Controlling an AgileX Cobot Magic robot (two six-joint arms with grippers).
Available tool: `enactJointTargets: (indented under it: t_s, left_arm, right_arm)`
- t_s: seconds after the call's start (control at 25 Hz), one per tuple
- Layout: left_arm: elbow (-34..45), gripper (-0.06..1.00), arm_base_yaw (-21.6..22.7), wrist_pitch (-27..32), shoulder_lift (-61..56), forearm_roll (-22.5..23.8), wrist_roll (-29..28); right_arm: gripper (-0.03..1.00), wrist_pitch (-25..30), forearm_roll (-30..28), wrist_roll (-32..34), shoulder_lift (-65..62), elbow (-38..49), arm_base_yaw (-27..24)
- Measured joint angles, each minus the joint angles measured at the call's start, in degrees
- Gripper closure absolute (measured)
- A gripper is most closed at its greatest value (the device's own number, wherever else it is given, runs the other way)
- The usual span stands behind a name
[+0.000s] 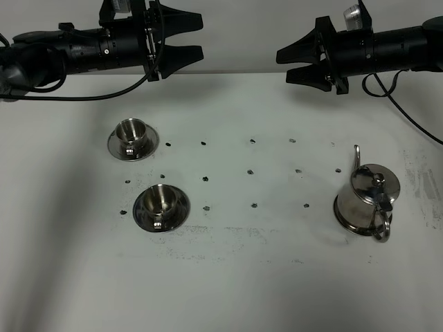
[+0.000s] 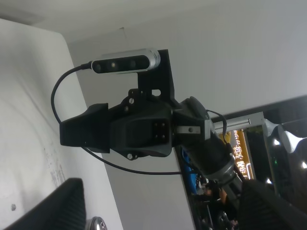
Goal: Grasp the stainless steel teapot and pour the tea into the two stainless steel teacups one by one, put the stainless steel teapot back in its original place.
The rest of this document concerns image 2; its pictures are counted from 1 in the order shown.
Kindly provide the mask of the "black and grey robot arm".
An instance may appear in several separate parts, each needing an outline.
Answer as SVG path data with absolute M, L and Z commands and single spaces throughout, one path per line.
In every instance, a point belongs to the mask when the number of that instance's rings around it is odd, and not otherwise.
M 304 230 L 305 214 L 234 165 L 231 146 L 213 132 L 208 112 L 193 97 L 182 104 L 132 89 L 113 108 L 94 104 L 71 119 L 59 120 L 63 146 L 80 147 L 96 157 L 116 151 L 128 160 L 166 157 L 180 145 L 202 176 L 228 191 L 242 230 Z

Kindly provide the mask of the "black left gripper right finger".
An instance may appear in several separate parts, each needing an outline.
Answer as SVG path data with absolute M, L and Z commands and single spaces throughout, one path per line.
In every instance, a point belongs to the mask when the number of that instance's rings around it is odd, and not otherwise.
M 240 230 L 305 230 L 307 215 L 256 180 L 244 181 L 238 209 Z

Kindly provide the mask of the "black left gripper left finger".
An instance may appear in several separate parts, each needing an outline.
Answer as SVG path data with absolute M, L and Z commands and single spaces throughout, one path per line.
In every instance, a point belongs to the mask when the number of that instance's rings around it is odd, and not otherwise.
M 83 230 L 86 209 L 83 181 L 70 178 L 7 230 Z

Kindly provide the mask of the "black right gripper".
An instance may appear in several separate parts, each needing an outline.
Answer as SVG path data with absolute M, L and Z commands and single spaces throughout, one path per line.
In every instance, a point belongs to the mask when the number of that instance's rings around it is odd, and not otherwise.
M 127 157 L 167 157 L 172 151 L 171 120 L 174 100 L 131 89 L 123 101 L 93 104 L 76 117 L 61 122 L 60 143 Z

